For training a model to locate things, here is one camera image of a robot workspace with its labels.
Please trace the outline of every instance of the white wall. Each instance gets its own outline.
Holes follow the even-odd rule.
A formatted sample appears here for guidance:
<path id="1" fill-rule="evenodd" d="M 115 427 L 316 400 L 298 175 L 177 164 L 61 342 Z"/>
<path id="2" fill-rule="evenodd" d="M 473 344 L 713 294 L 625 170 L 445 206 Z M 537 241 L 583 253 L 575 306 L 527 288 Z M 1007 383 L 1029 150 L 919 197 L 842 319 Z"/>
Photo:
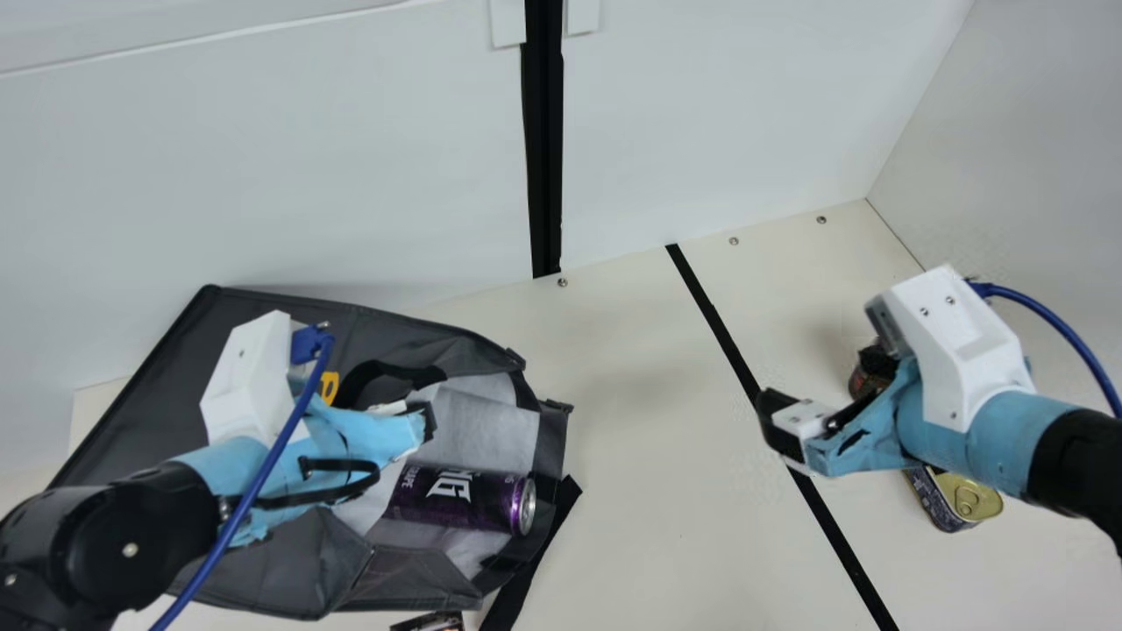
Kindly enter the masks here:
<path id="1" fill-rule="evenodd" d="M 404 1 L 0 0 L 0 71 Z"/>
<path id="2" fill-rule="evenodd" d="M 1122 2 L 978 0 L 870 195 L 925 266 L 1011 285 L 1122 378 Z M 1063 339 L 995 302 L 1045 393 L 1103 408 Z"/>
<path id="3" fill-rule="evenodd" d="M 531 275 L 486 0 L 0 77 L 0 470 L 61 459 L 204 283 L 403 309 Z"/>
<path id="4" fill-rule="evenodd" d="M 564 40 L 564 266 L 864 198 L 971 3 L 604 0 Z"/>

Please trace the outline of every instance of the yellow object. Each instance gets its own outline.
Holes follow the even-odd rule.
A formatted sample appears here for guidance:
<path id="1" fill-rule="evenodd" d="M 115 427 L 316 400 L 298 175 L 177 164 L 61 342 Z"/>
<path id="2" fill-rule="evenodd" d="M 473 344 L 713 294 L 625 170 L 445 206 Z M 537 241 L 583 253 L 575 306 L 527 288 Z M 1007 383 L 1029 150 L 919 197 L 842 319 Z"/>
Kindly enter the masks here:
<path id="1" fill-rule="evenodd" d="M 955 514 L 966 521 L 995 518 L 1005 506 L 996 491 L 958 474 L 944 472 L 935 476 L 935 483 Z"/>
<path id="2" fill-rule="evenodd" d="M 323 373 L 320 377 L 320 399 L 331 405 L 337 394 L 339 394 L 339 373 Z"/>

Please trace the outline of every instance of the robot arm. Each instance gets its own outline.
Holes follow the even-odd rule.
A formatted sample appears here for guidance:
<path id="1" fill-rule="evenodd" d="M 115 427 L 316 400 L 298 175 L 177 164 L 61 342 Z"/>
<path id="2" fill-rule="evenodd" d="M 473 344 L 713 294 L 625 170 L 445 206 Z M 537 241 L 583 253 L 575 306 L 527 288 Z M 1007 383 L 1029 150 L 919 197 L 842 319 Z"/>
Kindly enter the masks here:
<path id="1" fill-rule="evenodd" d="M 211 552 L 294 414 L 320 336 L 280 312 L 234 328 L 200 404 L 208 447 L 103 486 L 48 490 L 0 521 L 0 629 L 107 631 Z M 360 495 L 431 439 L 431 410 L 401 408 L 367 414 L 312 396 L 230 547 Z"/>
<path id="2" fill-rule="evenodd" d="M 931 465 L 1091 519 L 1122 554 L 1122 422 L 1036 393 L 1020 342 L 949 267 L 866 305 L 899 365 L 882 392 L 836 411 L 767 390 L 767 443 L 803 472 Z"/>

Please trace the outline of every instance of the tin can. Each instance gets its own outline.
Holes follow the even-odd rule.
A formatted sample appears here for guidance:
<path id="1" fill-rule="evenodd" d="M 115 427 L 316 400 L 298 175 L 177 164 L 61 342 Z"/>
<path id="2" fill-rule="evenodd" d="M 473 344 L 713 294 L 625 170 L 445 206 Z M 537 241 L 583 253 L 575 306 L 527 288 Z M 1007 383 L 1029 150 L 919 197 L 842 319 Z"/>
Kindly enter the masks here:
<path id="1" fill-rule="evenodd" d="M 931 523 L 944 532 L 959 532 L 1001 514 L 1001 495 L 973 479 L 930 466 L 903 470 Z"/>
<path id="2" fill-rule="evenodd" d="M 536 509 L 534 481 L 523 475 L 410 464 L 383 516 L 524 536 Z"/>

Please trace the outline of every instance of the black robot arm segment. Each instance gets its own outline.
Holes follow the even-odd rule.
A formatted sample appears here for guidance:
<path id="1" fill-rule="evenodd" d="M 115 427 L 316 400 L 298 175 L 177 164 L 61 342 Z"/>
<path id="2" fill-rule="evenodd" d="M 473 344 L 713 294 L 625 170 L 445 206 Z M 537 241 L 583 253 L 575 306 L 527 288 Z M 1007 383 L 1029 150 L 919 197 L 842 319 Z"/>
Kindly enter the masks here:
<path id="1" fill-rule="evenodd" d="M 0 627 L 107 630 L 205 555 L 219 524 L 205 482 L 181 463 L 40 493 L 0 522 Z"/>
<path id="2" fill-rule="evenodd" d="M 1056 419 L 1037 443 L 1026 499 L 1089 519 L 1122 556 L 1122 421 L 1093 410 Z"/>

